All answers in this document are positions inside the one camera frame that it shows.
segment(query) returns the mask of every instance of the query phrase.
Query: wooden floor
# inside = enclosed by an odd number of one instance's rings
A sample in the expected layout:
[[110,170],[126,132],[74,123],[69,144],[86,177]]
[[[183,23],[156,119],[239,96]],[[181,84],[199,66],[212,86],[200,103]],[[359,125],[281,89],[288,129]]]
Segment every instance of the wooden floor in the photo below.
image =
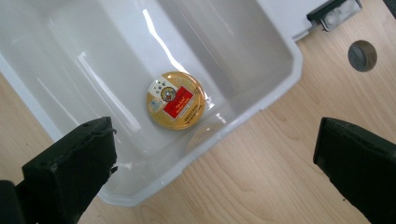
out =
[[[396,142],[396,20],[382,1],[336,30],[298,43],[301,81],[133,208],[95,198],[80,223],[368,223],[312,162],[322,117],[343,119]],[[372,43],[376,67],[355,71],[357,40]],[[21,167],[51,144],[0,76],[0,179],[19,183]]]

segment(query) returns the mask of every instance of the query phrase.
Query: black rubber pad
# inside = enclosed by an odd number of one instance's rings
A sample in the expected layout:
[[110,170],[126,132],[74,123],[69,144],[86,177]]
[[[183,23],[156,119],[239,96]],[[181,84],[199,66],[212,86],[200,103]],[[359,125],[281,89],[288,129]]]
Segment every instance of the black rubber pad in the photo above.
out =
[[354,124],[323,118],[314,163],[371,223],[396,223],[396,145]]
[[78,223],[114,171],[114,131],[110,118],[86,122],[22,167],[20,197],[35,197],[27,223]]
[[396,19],[396,0],[384,0],[384,2],[389,8],[389,11],[392,13],[393,17]]

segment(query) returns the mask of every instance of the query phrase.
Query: round tin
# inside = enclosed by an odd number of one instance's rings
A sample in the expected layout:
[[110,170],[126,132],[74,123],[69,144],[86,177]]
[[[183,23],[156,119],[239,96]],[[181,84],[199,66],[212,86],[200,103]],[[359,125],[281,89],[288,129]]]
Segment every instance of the round tin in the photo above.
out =
[[164,128],[186,129],[205,111],[204,90],[186,73],[165,73],[149,87],[147,105],[151,117]]

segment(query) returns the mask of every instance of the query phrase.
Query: plastic tray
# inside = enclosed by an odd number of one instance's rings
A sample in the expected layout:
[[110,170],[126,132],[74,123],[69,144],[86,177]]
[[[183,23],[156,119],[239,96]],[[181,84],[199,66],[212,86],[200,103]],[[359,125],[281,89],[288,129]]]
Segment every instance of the plastic tray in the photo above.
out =
[[[112,118],[119,170],[99,195],[117,205],[163,188],[302,70],[263,1],[0,0],[0,21],[0,71],[54,141]],[[175,70],[205,90],[205,113],[184,131],[146,109],[151,82]]]

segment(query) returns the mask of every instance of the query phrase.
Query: circular hole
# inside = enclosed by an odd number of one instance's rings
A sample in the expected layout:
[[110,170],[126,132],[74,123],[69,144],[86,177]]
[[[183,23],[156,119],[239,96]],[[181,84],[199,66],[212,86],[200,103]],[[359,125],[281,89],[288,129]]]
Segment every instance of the circular hole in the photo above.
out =
[[375,67],[376,50],[372,44],[359,40],[349,47],[347,53],[350,65],[360,72],[368,72]]

